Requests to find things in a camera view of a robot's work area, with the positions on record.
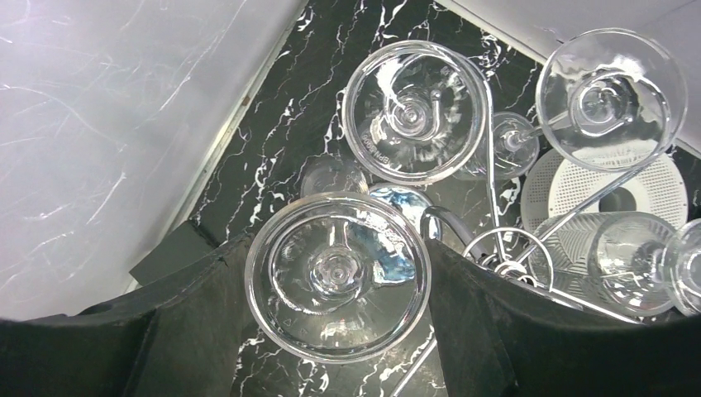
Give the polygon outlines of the clear champagne flute glass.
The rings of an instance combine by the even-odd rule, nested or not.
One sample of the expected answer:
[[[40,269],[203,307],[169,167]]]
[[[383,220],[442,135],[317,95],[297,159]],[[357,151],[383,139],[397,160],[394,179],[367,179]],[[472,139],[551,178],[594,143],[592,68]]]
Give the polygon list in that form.
[[[432,264],[416,228],[367,194],[329,192],[281,208],[246,258],[246,298],[270,340],[326,364],[380,356],[421,321]]]

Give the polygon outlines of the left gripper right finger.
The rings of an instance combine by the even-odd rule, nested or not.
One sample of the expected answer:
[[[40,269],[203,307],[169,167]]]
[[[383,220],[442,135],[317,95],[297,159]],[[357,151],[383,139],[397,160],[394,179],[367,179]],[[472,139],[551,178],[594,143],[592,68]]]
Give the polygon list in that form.
[[[449,395],[699,395],[699,317],[624,323],[545,299],[439,241],[427,250]]]

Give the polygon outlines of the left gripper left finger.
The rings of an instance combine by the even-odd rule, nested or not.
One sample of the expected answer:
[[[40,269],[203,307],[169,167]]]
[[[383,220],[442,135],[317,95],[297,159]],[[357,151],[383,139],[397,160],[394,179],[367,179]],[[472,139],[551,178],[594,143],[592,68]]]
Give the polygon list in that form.
[[[74,315],[1,322],[4,396],[227,396],[250,322],[241,235]]]

